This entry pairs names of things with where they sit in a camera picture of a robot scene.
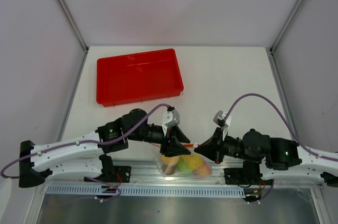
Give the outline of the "large orange peach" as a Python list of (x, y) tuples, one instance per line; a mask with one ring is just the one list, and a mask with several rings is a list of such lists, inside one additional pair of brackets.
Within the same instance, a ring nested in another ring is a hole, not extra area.
[(180, 157), (179, 156), (166, 157), (166, 156), (162, 155), (161, 160), (162, 160), (164, 165), (175, 166), (179, 162)]

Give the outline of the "yellow lemon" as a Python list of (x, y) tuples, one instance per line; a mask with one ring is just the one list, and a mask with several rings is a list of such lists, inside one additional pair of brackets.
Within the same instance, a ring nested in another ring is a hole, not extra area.
[(183, 155), (182, 159), (191, 170), (195, 170), (203, 164), (203, 159), (198, 155)]

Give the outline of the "small pink peach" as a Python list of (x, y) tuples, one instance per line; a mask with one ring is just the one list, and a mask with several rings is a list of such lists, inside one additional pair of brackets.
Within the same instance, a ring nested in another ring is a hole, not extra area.
[(207, 178), (212, 173), (212, 169), (207, 164), (202, 164), (194, 170), (194, 175), (199, 178)]

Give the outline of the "clear zip top bag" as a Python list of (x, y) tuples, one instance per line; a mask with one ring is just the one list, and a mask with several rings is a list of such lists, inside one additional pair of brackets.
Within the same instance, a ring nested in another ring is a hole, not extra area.
[(152, 145), (153, 159), (164, 177), (182, 176), (206, 179), (212, 175), (212, 167), (206, 158), (194, 152), (194, 149), (197, 148), (199, 144), (184, 144), (191, 154), (175, 157), (165, 157), (159, 152), (159, 144), (152, 143)]

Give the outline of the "green apple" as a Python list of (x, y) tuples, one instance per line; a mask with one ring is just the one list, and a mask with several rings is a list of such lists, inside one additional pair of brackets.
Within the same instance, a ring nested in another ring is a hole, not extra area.
[(190, 169), (187, 165), (186, 162), (182, 161), (182, 162), (178, 162), (176, 165), (176, 170), (178, 171), (178, 173), (180, 175), (183, 176), (190, 176), (193, 174), (193, 170)]

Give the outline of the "brown kiwi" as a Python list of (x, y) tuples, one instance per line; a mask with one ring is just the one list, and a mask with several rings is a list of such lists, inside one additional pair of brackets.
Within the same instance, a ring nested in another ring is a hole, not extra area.
[(176, 172), (176, 167), (175, 166), (163, 165), (162, 171), (166, 176), (171, 176)]

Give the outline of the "red plastic bin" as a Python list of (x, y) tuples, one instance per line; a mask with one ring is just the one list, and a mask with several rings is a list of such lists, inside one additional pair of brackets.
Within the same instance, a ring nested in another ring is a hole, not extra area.
[(174, 49), (97, 60), (96, 102), (104, 107), (171, 98), (183, 90)]

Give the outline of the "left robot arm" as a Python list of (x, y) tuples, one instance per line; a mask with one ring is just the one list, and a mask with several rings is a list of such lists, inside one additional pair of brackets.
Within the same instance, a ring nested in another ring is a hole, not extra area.
[(169, 106), (162, 124), (148, 123), (150, 114), (133, 109), (120, 118), (98, 127), (87, 135), (64, 143), (20, 144), (19, 187), (32, 188), (50, 179), (76, 179), (86, 182), (116, 181), (116, 168), (110, 153), (128, 149), (129, 141), (158, 144), (165, 157), (191, 155), (184, 144), (189, 139), (179, 128), (180, 116)]

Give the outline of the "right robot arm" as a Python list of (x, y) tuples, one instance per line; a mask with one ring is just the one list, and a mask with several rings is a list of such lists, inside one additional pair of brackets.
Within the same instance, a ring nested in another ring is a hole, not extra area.
[(224, 169), (226, 184), (243, 188), (265, 182), (325, 183), (337, 187), (337, 153), (304, 150), (296, 141), (270, 137), (255, 129), (242, 138), (224, 135), (217, 128), (213, 135), (194, 150), (215, 164), (225, 157), (243, 161), (241, 168)]

